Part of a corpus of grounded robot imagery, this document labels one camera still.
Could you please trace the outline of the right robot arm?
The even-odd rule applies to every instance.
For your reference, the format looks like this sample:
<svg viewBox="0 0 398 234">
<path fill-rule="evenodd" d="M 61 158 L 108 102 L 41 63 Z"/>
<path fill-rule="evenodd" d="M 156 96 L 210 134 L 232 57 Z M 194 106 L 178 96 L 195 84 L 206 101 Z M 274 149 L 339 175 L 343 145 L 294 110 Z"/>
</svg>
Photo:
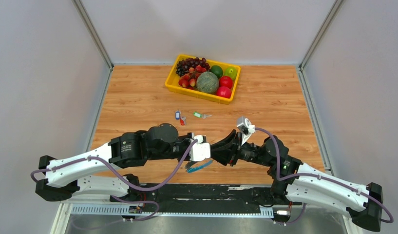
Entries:
<svg viewBox="0 0 398 234">
<path fill-rule="evenodd" d="M 270 196 L 276 203 L 292 202 L 320 206 L 351 218 L 368 231 L 380 232 L 382 187 L 345 181 L 323 173 L 289 155 L 289 149 L 269 134 L 263 145 L 242 143 L 244 134 L 233 130 L 212 144 L 211 157 L 222 165 L 233 166 L 243 160 L 268 167 L 273 179 Z"/>
</svg>

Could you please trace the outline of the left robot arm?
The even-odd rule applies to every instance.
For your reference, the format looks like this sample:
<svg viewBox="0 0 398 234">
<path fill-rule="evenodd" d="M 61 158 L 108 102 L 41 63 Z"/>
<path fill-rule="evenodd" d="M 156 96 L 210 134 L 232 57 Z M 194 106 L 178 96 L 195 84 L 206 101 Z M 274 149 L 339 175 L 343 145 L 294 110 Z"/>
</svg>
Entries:
<svg viewBox="0 0 398 234">
<path fill-rule="evenodd" d="M 118 169 L 144 166 L 148 160 L 177 159 L 182 164 L 189 159 L 192 148 L 203 141 L 193 133 L 179 136 L 173 125 L 163 123 L 147 131 L 124 133 L 70 158 L 42 156 L 31 178 L 36 183 L 36 194 L 46 201 L 63 201 L 79 194 L 108 194 L 135 202 L 141 192 L 163 187 L 177 171 L 159 185 L 143 188 L 136 176 L 121 176 Z"/>
</svg>

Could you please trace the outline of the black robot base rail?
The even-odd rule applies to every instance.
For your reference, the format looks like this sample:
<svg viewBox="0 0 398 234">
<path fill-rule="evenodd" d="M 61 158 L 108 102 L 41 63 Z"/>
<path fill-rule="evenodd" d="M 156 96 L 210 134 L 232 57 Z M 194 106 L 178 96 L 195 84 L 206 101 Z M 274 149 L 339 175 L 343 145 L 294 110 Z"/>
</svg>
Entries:
<svg viewBox="0 0 398 234">
<path fill-rule="evenodd" d="M 289 220 L 292 202 L 271 193 L 269 185 L 188 184 L 167 183 L 155 188 L 155 183 L 140 183 L 137 176 L 128 174 L 130 182 L 144 188 L 127 189 L 125 195 L 112 195 L 110 202 L 131 203 L 133 213 L 142 212 L 233 212 L 253 213 L 261 207 L 272 208 L 274 218 Z"/>
</svg>

